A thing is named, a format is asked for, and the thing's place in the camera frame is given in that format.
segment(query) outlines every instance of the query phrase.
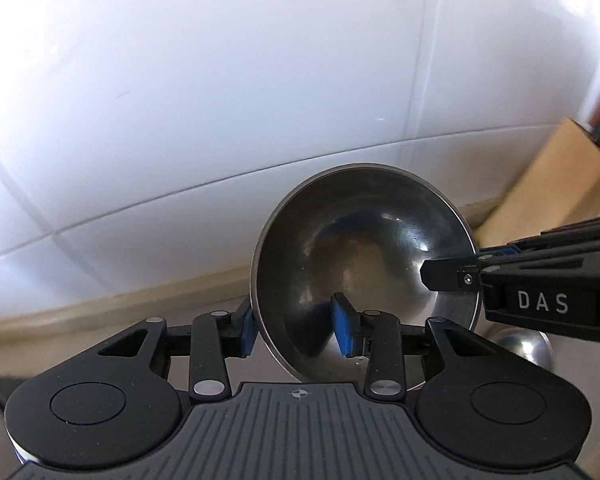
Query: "ribbed grip surface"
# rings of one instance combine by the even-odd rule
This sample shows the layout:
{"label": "ribbed grip surface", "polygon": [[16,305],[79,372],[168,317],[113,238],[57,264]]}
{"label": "ribbed grip surface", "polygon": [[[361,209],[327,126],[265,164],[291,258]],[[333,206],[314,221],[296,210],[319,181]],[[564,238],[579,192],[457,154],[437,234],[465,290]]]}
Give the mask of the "ribbed grip surface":
{"label": "ribbed grip surface", "polygon": [[65,472],[27,463],[13,480],[582,480],[572,466],[495,474],[433,449],[406,412],[361,397],[352,384],[248,383],[200,405],[153,453],[114,469]]}

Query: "stainless steel bowl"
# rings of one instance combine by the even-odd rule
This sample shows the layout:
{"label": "stainless steel bowl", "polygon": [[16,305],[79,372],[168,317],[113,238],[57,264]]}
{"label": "stainless steel bowl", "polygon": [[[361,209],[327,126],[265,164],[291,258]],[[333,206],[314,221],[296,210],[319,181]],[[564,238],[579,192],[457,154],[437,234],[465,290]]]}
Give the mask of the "stainless steel bowl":
{"label": "stainless steel bowl", "polygon": [[554,370],[554,348],[546,334],[517,326],[496,325],[485,337],[550,372]]}
{"label": "stainless steel bowl", "polygon": [[[362,383],[366,358],[343,357],[331,333],[331,295],[403,323],[444,316],[473,329],[479,295],[431,292],[420,266],[475,250],[460,213],[419,177],[380,164],[340,166],[304,181],[271,214],[251,264],[251,303],[267,346],[296,378]],[[415,387],[419,359],[405,359]]]}

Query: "tile grout line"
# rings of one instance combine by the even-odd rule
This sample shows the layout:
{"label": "tile grout line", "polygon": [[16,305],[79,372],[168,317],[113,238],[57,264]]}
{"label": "tile grout line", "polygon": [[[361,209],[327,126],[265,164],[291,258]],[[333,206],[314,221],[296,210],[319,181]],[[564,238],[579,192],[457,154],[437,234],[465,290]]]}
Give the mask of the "tile grout line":
{"label": "tile grout line", "polygon": [[0,161],[0,182],[11,193],[13,199],[29,215],[31,220],[38,226],[44,234],[51,234],[54,231],[53,226],[46,220],[44,215],[31,201],[31,199],[20,189],[15,179]]}
{"label": "tile grout line", "polygon": [[416,131],[416,137],[420,137],[420,121],[422,120],[422,111],[425,107],[425,101],[427,97],[427,88],[429,87],[429,78],[431,76],[431,68],[433,67],[433,58],[436,53],[436,43],[438,40],[438,26],[440,24],[440,9],[442,7],[442,0],[436,0],[435,9],[432,11],[433,13],[433,30],[430,34],[431,45],[427,55],[429,59],[427,59],[427,67],[423,74],[424,82],[422,88],[422,94],[420,95],[421,99],[418,102],[418,117],[416,118],[416,123],[414,125],[414,129]]}
{"label": "tile grout line", "polygon": [[[424,51],[424,43],[425,43],[425,39],[424,39],[424,29],[425,29],[425,20],[427,18],[427,0],[422,0],[422,19],[420,20],[420,31],[419,31],[419,37],[420,37],[420,41],[418,42],[418,51],[416,53],[416,64],[414,67],[414,71],[413,71],[413,78],[411,79],[411,95],[409,96],[409,103],[407,104],[407,115],[406,118],[404,120],[404,126],[402,127],[402,140],[407,140],[407,129],[409,128],[409,125],[411,123],[411,115],[414,113],[414,97],[416,95],[416,88],[417,88],[417,83],[418,83],[418,79],[420,76],[420,65],[421,63],[423,63],[423,59],[422,59],[422,54]],[[429,58],[431,58],[431,53],[433,51],[433,44],[431,45],[431,48],[429,49],[430,52],[428,52],[427,54],[429,55]],[[426,94],[427,91],[427,83],[428,83],[428,78],[425,77],[425,81],[424,81],[424,85],[422,88],[422,91],[419,92],[420,93],[420,97],[422,98],[424,96],[424,94]],[[418,122],[420,121],[420,110],[417,111],[418,113]],[[418,129],[417,129],[417,124],[416,124],[416,128],[414,131],[414,134],[417,136],[418,135]]]}
{"label": "tile grout line", "polygon": [[[437,136],[415,137],[414,139],[392,140],[391,142],[383,142],[381,144],[372,144],[370,146],[362,146],[361,148],[353,148],[352,150],[344,150],[342,152],[325,153],[323,155],[310,156],[310,157],[307,157],[307,158],[301,158],[299,160],[293,160],[291,162],[282,162],[281,164],[274,164],[272,166],[267,166],[266,168],[260,168],[259,170],[245,171],[243,173],[235,174],[235,175],[232,175],[232,176],[227,176],[227,177],[218,178],[218,179],[215,179],[215,180],[210,180],[210,181],[204,182],[202,184],[196,184],[195,186],[189,186],[189,187],[186,187],[186,188],[177,189],[175,191],[170,191],[168,193],[164,193],[162,195],[154,196],[154,197],[148,198],[146,200],[141,200],[140,202],[134,202],[133,204],[129,204],[129,205],[126,205],[126,206],[119,207],[117,209],[113,209],[113,210],[107,211],[106,213],[103,213],[103,214],[100,214],[100,215],[96,215],[96,216],[87,218],[85,220],[81,220],[79,222],[67,225],[66,227],[63,227],[63,228],[60,228],[60,229],[51,230],[50,232],[48,232],[46,234],[43,234],[42,236],[39,236],[37,238],[34,238],[32,240],[29,240],[27,242],[19,244],[19,245],[15,246],[15,247],[13,247],[11,249],[8,249],[6,251],[2,251],[0,253],[0,258],[2,258],[4,256],[7,256],[8,254],[11,254],[11,253],[13,253],[13,252],[15,252],[17,250],[23,249],[24,247],[27,247],[28,245],[31,245],[31,244],[36,243],[36,242],[39,242],[39,241],[41,241],[41,240],[43,240],[45,238],[53,237],[54,240],[61,240],[60,244],[56,244],[56,245],[62,250],[62,252],[65,254],[65,256],[67,256],[75,265],[78,265],[83,271],[85,271],[85,269],[82,267],[82,264],[78,264],[72,258],[72,256],[69,253],[65,252],[64,249],[60,246],[62,244],[65,244],[66,241],[64,240],[64,238],[59,237],[59,235],[62,235],[63,233],[65,233],[67,231],[70,231],[71,229],[75,229],[77,227],[81,227],[81,226],[83,226],[85,224],[88,224],[90,222],[93,222],[93,221],[96,221],[96,220],[100,220],[102,218],[106,218],[107,216],[115,215],[116,213],[120,213],[120,212],[126,211],[127,209],[132,209],[132,208],[134,208],[136,206],[139,206],[139,205],[144,205],[144,204],[147,204],[147,203],[150,203],[150,202],[154,202],[156,200],[160,200],[160,199],[167,198],[167,197],[170,197],[170,196],[175,196],[175,195],[178,195],[180,193],[184,193],[184,192],[187,192],[187,191],[191,191],[191,190],[197,189],[199,187],[209,186],[210,184],[217,184],[219,182],[224,182],[225,180],[230,180],[232,178],[237,178],[237,177],[240,177],[240,176],[246,176],[246,175],[252,174],[252,173],[259,173],[260,171],[272,170],[273,168],[280,168],[282,166],[287,166],[289,164],[295,164],[297,162],[305,162],[305,161],[308,161],[308,160],[312,160],[314,158],[321,158],[321,157],[324,157],[324,156],[332,156],[332,155],[340,155],[340,154],[343,154],[343,153],[359,152],[359,151],[362,151],[362,150],[368,150],[370,148],[379,148],[381,146],[391,146],[393,144],[407,144],[408,142],[415,142],[417,140],[424,140],[424,139],[435,139],[437,137],[450,137],[450,136],[465,135],[465,134],[479,134],[479,133],[485,133],[485,132],[491,132],[491,133],[497,134],[500,131],[512,130],[514,128],[547,128],[547,127],[555,128],[556,126],[557,126],[557,124],[555,124],[555,123],[519,124],[517,126],[499,126],[497,128],[482,128],[480,130],[471,130],[471,131],[466,131],[465,130],[465,131],[460,131],[460,132],[449,132],[449,133],[445,133],[445,134],[441,134],[441,135],[437,135]],[[70,252],[72,252],[73,248],[71,246],[68,246],[68,247],[70,248],[69,249]],[[84,260],[84,265],[87,268],[93,269],[93,267],[91,267],[90,264],[88,264],[88,262],[86,260]],[[99,284],[101,284],[101,285],[103,285],[103,283],[108,283],[108,281],[105,280],[104,277],[101,277],[101,276],[96,281]]]}
{"label": "tile grout line", "polygon": [[98,283],[107,294],[115,294],[118,292],[116,287],[107,280],[103,275],[101,275],[95,267],[93,267],[87,259],[80,254],[80,251],[77,251],[71,244],[61,238],[59,234],[54,233],[51,235],[52,242],[56,245],[58,249],[60,249],[64,255],[69,258],[72,263],[78,267],[82,272],[88,275],[93,281]]}
{"label": "tile grout line", "polygon": [[399,139],[399,140],[391,140],[390,142],[381,142],[379,144],[371,144],[369,146],[362,146],[359,148],[353,148],[351,150],[343,150],[341,152],[330,152],[330,153],[323,153],[321,155],[315,155],[315,156],[308,156],[306,158],[300,158],[298,160],[292,160],[292,161],[288,161],[288,162],[281,162],[280,164],[273,164],[271,166],[266,166],[264,168],[259,168],[257,170],[250,170],[250,171],[244,171],[242,173],[237,173],[237,174],[233,174],[231,176],[224,176],[222,178],[216,178],[214,180],[208,180],[207,182],[203,182],[201,184],[195,184],[194,186],[188,186],[188,187],[184,187],[184,188],[180,188],[174,191],[170,191],[167,193],[163,193],[161,195],[156,195],[153,196],[151,198],[147,198],[145,200],[140,200],[138,202],[133,202],[129,205],[125,205],[125,206],[121,206],[119,208],[116,209],[112,209],[110,211],[107,211],[106,213],[102,213],[100,215],[96,215],[96,216],[92,216],[90,218],[87,218],[85,220],[80,220],[79,222],[74,222],[73,224],[69,224],[65,227],[59,228],[58,230],[55,231],[56,234],[62,234],[66,231],[70,231],[71,229],[75,229],[77,227],[80,227],[82,225],[88,224],[89,222],[93,222],[95,220],[100,220],[101,218],[105,218],[107,216],[116,214],[116,213],[120,213],[123,211],[126,211],[127,209],[131,209],[133,207],[139,206],[139,205],[144,205],[147,204],[149,202],[153,202],[155,200],[160,200],[162,198],[167,198],[170,196],[174,196],[177,195],[179,193],[183,193],[186,191],[191,191],[193,189],[197,189],[199,187],[203,187],[203,186],[209,186],[210,184],[218,184],[219,182],[224,182],[225,180],[230,180],[232,178],[237,178],[240,176],[246,176],[248,174],[253,174],[253,173],[259,173],[261,171],[267,171],[267,170],[273,170],[274,168],[281,168],[282,166],[287,166],[289,164],[296,164],[298,162],[306,162],[308,160],[313,160],[314,158],[322,158],[324,156],[332,156],[332,155],[341,155],[343,153],[352,153],[352,152],[361,152],[362,150],[368,150],[370,148],[380,148],[381,146],[392,146],[393,144],[402,144],[402,143],[407,143],[407,142],[414,142],[416,140],[422,140],[422,139],[432,139],[435,137],[448,137],[448,136],[454,136],[454,135],[465,135],[465,134],[479,134],[479,133],[484,133],[484,132],[493,132],[494,134],[497,134],[500,131],[504,131],[504,130],[511,130],[514,128],[545,128],[545,127],[556,127],[557,124],[553,124],[553,123],[543,123],[543,124],[518,124],[515,126],[498,126],[497,128],[482,128],[479,130],[463,130],[460,132],[449,132],[449,133],[445,133],[445,134],[440,134],[437,136],[427,136],[427,137],[415,137],[414,139]]}
{"label": "tile grout line", "polygon": [[20,186],[17,184],[16,180],[11,176],[9,171],[4,167],[4,165],[0,161],[0,182],[7,189],[7,191],[11,194],[13,199],[18,203],[18,205],[23,209],[23,211],[29,215],[31,220],[38,226],[38,228],[42,231],[42,236],[36,237],[32,240],[28,240],[23,244],[20,244],[14,248],[10,248],[7,251],[3,251],[0,253],[0,258],[6,256],[7,254],[13,253],[16,250],[22,249],[28,245],[44,240],[48,237],[51,237],[55,246],[66,256],[76,267],[78,267],[82,272],[84,272],[87,276],[89,276],[92,280],[98,283],[102,288],[105,289],[108,293],[115,292],[115,288],[103,277],[100,273],[94,269],[90,264],[85,261],[85,259],[77,254],[77,251],[74,251],[73,248],[69,247],[64,240],[61,240],[57,237],[57,231],[51,225],[51,223],[45,218],[42,212],[36,207],[33,201],[27,196],[26,193]]}

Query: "wooden knife block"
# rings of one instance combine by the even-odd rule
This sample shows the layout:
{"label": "wooden knife block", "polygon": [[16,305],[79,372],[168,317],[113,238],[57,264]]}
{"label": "wooden knife block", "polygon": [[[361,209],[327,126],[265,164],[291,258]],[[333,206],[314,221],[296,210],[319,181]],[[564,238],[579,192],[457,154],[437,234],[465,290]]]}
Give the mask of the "wooden knife block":
{"label": "wooden knife block", "polygon": [[565,118],[475,237],[480,247],[503,245],[599,211],[600,150]]}

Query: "bowl rim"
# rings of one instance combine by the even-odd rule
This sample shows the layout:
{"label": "bowl rim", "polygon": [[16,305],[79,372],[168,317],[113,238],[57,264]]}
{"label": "bowl rim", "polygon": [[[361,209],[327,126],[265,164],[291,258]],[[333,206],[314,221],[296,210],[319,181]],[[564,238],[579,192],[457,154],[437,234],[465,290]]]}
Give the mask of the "bowl rim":
{"label": "bowl rim", "polygon": [[[395,166],[389,166],[387,164],[378,164],[375,162],[356,162],[353,164],[343,164],[340,166],[334,166],[333,168],[329,168],[327,170],[320,171],[319,173],[316,173],[313,176],[310,176],[309,178],[303,180],[300,184],[295,186],[289,193],[286,194],[286,196],[278,203],[276,208],[269,215],[269,218],[265,222],[264,227],[262,228],[262,231],[260,232],[260,236],[258,237],[258,242],[256,243],[255,250],[253,251],[253,258],[251,259],[251,269],[250,269],[250,274],[249,274],[249,277],[250,277],[249,297],[250,297],[250,301],[251,301],[251,308],[253,309],[253,313],[254,313],[254,315],[256,317],[256,321],[258,323],[258,331],[260,332],[260,335],[264,339],[265,345],[267,346],[267,348],[269,349],[269,352],[271,352],[271,354],[273,355],[275,360],[288,373],[293,375],[293,377],[295,377],[299,381],[307,381],[309,379],[307,377],[305,377],[304,375],[302,375],[300,372],[298,372],[285,359],[285,357],[278,351],[278,348],[276,347],[276,345],[274,345],[274,343],[271,339],[271,336],[269,335],[269,332],[267,331],[264,323],[262,322],[262,314],[260,313],[260,304],[258,303],[258,285],[257,285],[258,263],[260,261],[260,253],[262,252],[262,247],[264,245],[264,241],[267,238],[267,234],[269,233],[269,230],[270,230],[273,222],[275,222],[276,218],[278,217],[280,212],[286,207],[286,205],[289,202],[291,202],[291,199],[293,199],[302,190],[304,190],[305,188],[307,188],[308,186],[310,186],[317,180],[320,180],[322,178],[325,178],[325,177],[330,176],[335,173],[340,173],[342,171],[360,170],[360,169],[380,170],[380,171],[388,171],[390,173],[400,174],[401,176],[405,176],[407,178],[410,178],[411,180],[416,181],[417,183],[421,184],[422,186],[426,187],[427,189],[429,189],[430,191],[435,193],[439,197],[439,199],[445,203],[445,205],[452,211],[452,213],[460,221],[462,228],[464,229],[464,232],[467,235],[469,242],[471,243],[471,247],[472,247],[472,250],[474,251],[474,254],[476,254],[478,252],[478,244],[475,241],[472,230],[469,227],[469,224],[466,222],[466,220],[462,216],[462,213],[458,211],[458,208],[456,208],[456,206],[454,206],[453,203],[446,196],[444,196],[438,188],[436,188],[435,186],[433,186],[432,184],[430,184],[423,178],[420,178],[416,174],[413,174],[407,170],[403,170],[402,168],[396,168]],[[482,293],[478,292],[477,296],[476,296],[476,300],[475,300],[474,316],[472,317],[471,324],[468,327],[469,330],[471,330],[471,331],[473,331],[475,329],[475,326],[478,323],[478,318],[480,316],[481,307],[482,307]],[[419,388],[423,384],[424,383],[418,384],[417,386],[410,388],[410,390]]]}

